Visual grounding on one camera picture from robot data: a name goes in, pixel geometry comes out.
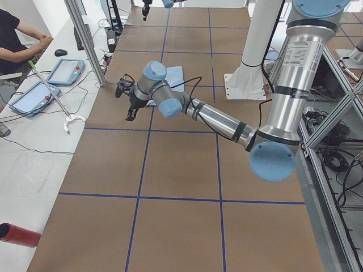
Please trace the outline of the light blue t-shirt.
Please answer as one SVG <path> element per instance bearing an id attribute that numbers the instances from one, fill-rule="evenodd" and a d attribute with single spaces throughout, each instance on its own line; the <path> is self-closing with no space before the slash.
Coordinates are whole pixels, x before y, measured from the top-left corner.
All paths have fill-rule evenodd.
<path id="1" fill-rule="evenodd" d="M 173 66 L 166 68 L 167 75 L 166 81 L 168 81 L 173 91 L 184 92 L 184 74 L 182 66 Z"/>

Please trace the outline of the black power adapter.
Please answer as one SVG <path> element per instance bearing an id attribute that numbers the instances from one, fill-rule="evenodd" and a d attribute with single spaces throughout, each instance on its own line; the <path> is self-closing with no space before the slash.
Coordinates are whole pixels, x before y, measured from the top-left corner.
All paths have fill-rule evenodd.
<path id="1" fill-rule="evenodd" d="M 106 37 L 107 37 L 108 51 L 110 53 L 113 53 L 117 46 L 116 32 L 113 30 L 108 30 L 106 33 Z"/>

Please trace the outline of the reacher grabber stick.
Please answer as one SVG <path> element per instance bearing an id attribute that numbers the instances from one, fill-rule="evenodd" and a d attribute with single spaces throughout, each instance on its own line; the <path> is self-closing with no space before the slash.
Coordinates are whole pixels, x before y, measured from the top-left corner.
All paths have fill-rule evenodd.
<path id="1" fill-rule="evenodd" d="M 28 61 L 28 64 L 30 65 L 30 67 L 32 68 L 32 70 L 35 72 L 35 74 L 37 75 L 37 77 L 39 77 L 39 79 L 42 81 L 42 83 L 46 86 L 46 88 L 49 90 L 50 94 L 52 95 L 52 97 L 56 100 L 56 102 L 58 103 L 58 105 L 61 107 L 62 111 L 65 113 L 66 115 L 66 119 L 64 122 L 64 130 L 67 134 L 70 134 L 70 130 L 68 128 L 69 123 L 75 121 L 75 120 L 82 120 L 83 122 L 86 121 L 86 119 L 83 116 L 79 116 L 79 115 L 74 115 L 71 114 L 66 108 L 65 106 L 62 104 L 62 102 L 59 100 L 58 96 L 53 92 L 51 86 L 46 82 L 46 80 L 42 77 L 42 75 L 40 74 L 40 72 L 38 71 L 38 69 L 36 68 L 35 64 L 32 61 Z"/>

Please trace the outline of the black keyboard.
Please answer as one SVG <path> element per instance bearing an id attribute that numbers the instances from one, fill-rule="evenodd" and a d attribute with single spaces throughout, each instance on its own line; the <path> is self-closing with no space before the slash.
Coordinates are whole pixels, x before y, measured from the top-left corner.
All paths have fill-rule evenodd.
<path id="1" fill-rule="evenodd" d="M 85 23 L 85 28 L 86 28 L 87 35 L 90 38 L 91 44 L 94 45 L 89 24 Z M 81 41 L 81 37 L 78 34 L 77 29 L 75 27 L 73 27 L 73 30 L 74 30 L 74 38 L 75 38 L 75 42 L 76 42 L 76 45 L 77 45 L 77 49 L 79 51 L 84 50 L 84 47 L 83 47 L 83 44 L 82 44 L 82 41 Z"/>

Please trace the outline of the far blue teach pendant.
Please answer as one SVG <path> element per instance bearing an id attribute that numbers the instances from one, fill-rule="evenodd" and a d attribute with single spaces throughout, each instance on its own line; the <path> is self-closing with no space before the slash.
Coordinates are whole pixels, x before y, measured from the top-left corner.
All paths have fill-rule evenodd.
<path id="1" fill-rule="evenodd" d="M 79 78 L 84 68 L 84 60 L 60 59 L 46 81 L 55 86 L 71 86 Z"/>

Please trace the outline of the blue teach pendant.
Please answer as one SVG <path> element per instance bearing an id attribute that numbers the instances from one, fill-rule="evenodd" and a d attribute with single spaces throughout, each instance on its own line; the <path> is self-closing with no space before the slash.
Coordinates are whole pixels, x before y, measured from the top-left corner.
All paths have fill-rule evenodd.
<path id="1" fill-rule="evenodd" d="M 9 108 L 15 113 L 25 114 L 28 117 L 34 116 L 43 110 L 54 96 L 43 82 L 37 82 L 28 91 L 15 99 Z"/>
<path id="2" fill-rule="evenodd" d="M 79 78 L 84 68 L 84 60 L 60 59 L 46 81 L 55 86 L 71 86 Z"/>

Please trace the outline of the black computer mouse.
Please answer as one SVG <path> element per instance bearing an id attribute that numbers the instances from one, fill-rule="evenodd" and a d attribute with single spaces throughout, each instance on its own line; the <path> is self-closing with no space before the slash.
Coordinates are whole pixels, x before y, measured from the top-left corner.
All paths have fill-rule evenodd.
<path id="1" fill-rule="evenodd" d="M 64 49 L 57 49 L 54 51 L 54 55 L 56 57 L 62 57 L 62 56 L 65 56 L 67 55 L 67 50 L 64 50 Z"/>

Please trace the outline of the near blue teach pendant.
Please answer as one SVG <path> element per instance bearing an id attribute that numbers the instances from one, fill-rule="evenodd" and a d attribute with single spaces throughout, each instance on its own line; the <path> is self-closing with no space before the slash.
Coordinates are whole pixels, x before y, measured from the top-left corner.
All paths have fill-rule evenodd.
<path id="1" fill-rule="evenodd" d="M 43 110 L 54 96 L 43 82 L 37 82 L 28 91 L 15 99 L 9 108 L 15 113 L 25 114 L 28 117 L 34 116 Z"/>

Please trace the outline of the seated person black shirt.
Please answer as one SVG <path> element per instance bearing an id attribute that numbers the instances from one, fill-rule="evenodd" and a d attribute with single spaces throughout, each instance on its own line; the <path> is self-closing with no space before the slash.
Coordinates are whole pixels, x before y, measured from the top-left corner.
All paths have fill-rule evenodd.
<path id="1" fill-rule="evenodd" d="M 26 47 L 20 42 L 16 31 L 37 39 L 39 43 L 30 48 Z M 14 83 L 21 84 L 31 71 L 28 62 L 36 63 L 52 41 L 53 37 L 1 10 L 1 74 L 22 73 L 22 76 L 13 80 Z"/>

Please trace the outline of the red cylinder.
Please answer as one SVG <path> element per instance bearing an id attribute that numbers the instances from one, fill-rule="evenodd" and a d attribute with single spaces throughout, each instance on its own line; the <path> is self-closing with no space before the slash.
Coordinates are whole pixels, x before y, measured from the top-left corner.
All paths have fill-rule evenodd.
<path id="1" fill-rule="evenodd" d="M 34 248 L 38 245 L 41 234 L 10 223 L 1 223 L 1 241 Z"/>

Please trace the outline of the aluminium frame truss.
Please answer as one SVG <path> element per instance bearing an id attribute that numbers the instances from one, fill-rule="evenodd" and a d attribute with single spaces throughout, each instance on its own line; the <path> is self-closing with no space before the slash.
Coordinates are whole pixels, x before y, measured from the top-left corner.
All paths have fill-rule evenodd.
<path id="1" fill-rule="evenodd" d="M 362 81 L 325 48 L 299 124 L 299 176 L 327 271 L 362 270 Z"/>

